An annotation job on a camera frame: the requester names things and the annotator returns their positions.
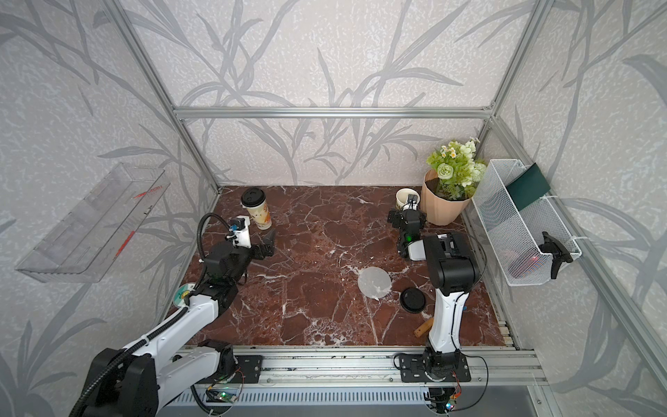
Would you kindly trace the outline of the printed paper cup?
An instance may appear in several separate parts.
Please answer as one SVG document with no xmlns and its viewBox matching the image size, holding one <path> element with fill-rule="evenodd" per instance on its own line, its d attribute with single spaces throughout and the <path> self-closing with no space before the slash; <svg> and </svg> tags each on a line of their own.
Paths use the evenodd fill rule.
<svg viewBox="0 0 667 417">
<path fill-rule="evenodd" d="M 250 217 L 260 230 L 267 230 L 272 227 L 269 205 L 267 205 L 267 196 L 266 201 L 262 206 L 257 208 L 245 208 L 245 210 L 248 211 Z"/>
<path fill-rule="evenodd" d="M 406 198 L 408 197 L 409 194 L 420 194 L 414 190 L 414 189 L 399 189 L 395 195 L 395 208 L 396 210 L 403 210 L 404 205 L 406 204 Z"/>
</svg>

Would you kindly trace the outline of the black plastic cup lid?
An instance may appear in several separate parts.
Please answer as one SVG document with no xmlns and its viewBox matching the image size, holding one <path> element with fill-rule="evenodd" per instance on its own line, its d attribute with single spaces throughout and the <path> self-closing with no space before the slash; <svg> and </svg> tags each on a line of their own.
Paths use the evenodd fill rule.
<svg viewBox="0 0 667 417">
<path fill-rule="evenodd" d="M 241 205 L 244 208 L 257 208 L 262 206 L 265 201 L 266 193 L 258 187 L 246 189 L 241 195 Z"/>
</svg>

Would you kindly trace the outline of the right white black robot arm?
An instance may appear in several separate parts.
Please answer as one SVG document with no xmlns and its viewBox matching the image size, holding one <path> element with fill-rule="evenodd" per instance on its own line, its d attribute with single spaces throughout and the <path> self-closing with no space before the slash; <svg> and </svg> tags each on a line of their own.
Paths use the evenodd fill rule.
<svg viewBox="0 0 667 417">
<path fill-rule="evenodd" d="M 401 257 L 427 264 L 435 293 L 434 324 L 429 331 L 424 361 L 427 372 L 435 375 L 450 370 L 462 360 L 460 326 L 465 303 L 481 278 L 481 270 L 467 236 L 448 230 L 440 235 L 421 234 L 426 215 L 405 208 L 388 212 L 387 222 L 399 231 Z"/>
</svg>

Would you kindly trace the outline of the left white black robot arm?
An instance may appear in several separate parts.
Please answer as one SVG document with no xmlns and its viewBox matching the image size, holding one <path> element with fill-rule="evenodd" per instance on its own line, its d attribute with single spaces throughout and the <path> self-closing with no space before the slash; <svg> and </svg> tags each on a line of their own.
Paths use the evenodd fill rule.
<svg viewBox="0 0 667 417">
<path fill-rule="evenodd" d="M 175 314 L 122 349 L 104 349 L 90 365 L 73 416 L 155 416 L 198 382 L 229 382 L 243 369 L 227 342 L 206 340 L 181 348 L 234 302 L 238 283 L 254 260 L 274 255 L 274 231 L 258 244 L 248 232 L 218 243 L 203 259 L 201 278 Z"/>
</svg>

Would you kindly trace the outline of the pink flower pot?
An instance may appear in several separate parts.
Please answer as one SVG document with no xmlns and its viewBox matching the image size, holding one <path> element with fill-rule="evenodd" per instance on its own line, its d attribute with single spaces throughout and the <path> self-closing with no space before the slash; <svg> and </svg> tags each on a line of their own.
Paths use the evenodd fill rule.
<svg viewBox="0 0 667 417">
<path fill-rule="evenodd" d="M 452 223 L 469 205 L 471 199 L 464 201 L 448 201 L 436 196 L 427 187 L 427 182 L 437 178 L 435 170 L 429 170 L 424 177 L 420 193 L 420 209 L 426 214 L 427 221 L 437 226 Z"/>
</svg>

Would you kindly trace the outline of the yellow green tape roll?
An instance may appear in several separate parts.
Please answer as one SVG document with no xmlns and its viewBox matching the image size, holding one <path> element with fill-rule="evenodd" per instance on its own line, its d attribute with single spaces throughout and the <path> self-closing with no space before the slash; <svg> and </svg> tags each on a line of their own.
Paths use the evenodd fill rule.
<svg viewBox="0 0 667 417">
<path fill-rule="evenodd" d="M 175 292 L 172 299 L 172 304 L 176 309 L 180 309 L 186 305 L 186 298 L 194 291 L 194 283 L 186 283 Z"/>
</svg>

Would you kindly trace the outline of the green white artificial flowers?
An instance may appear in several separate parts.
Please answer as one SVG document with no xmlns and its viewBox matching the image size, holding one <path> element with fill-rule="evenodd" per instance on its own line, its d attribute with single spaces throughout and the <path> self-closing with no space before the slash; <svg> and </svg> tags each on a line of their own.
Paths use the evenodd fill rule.
<svg viewBox="0 0 667 417">
<path fill-rule="evenodd" d="M 486 163 L 477 159 L 479 139 L 443 144 L 427 158 L 427 165 L 436 173 L 434 194 L 448 201 L 472 198 L 486 173 Z"/>
</svg>

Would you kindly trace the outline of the red object in basket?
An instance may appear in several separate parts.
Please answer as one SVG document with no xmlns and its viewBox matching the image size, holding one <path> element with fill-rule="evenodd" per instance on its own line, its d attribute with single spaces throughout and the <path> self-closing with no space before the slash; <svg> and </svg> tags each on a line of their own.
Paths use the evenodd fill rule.
<svg viewBox="0 0 667 417">
<path fill-rule="evenodd" d="M 522 279 L 541 268 L 545 260 L 544 254 L 536 248 L 530 248 L 510 263 L 508 271 L 512 278 Z"/>
</svg>

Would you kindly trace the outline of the dark green card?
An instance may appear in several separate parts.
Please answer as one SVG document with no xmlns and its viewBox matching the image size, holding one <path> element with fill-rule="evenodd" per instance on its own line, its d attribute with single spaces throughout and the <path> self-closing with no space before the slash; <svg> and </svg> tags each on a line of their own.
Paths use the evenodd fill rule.
<svg viewBox="0 0 667 417">
<path fill-rule="evenodd" d="M 535 203 L 550 190 L 549 182 L 536 163 L 533 163 L 523 174 L 507 185 L 507 192 L 517 211 Z"/>
</svg>

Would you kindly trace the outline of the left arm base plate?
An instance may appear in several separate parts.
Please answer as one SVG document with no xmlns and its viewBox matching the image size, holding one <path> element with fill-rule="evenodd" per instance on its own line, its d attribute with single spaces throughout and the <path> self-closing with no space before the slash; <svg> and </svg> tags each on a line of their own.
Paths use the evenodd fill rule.
<svg viewBox="0 0 667 417">
<path fill-rule="evenodd" d="M 222 356 L 210 382 L 257 384 L 262 373 L 262 355 Z"/>
</svg>

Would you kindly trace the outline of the clear acrylic wall shelf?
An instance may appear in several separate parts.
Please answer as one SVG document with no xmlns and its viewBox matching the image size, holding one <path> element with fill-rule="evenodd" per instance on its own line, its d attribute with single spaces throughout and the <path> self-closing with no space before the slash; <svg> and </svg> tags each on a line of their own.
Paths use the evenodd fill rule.
<svg viewBox="0 0 667 417">
<path fill-rule="evenodd" d="M 98 283 L 168 187 L 164 169 L 119 163 L 16 271 L 40 283 Z"/>
</svg>

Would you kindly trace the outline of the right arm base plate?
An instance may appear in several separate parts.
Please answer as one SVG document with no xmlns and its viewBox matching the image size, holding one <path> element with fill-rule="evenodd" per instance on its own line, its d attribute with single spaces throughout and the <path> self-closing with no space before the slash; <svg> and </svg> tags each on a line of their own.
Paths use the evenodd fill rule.
<svg viewBox="0 0 667 417">
<path fill-rule="evenodd" d="M 467 358 L 460 351 L 422 354 L 399 353 L 393 358 L 394 366 L 405 383 L 470 382 L 472 376 Z"/>
</svg>

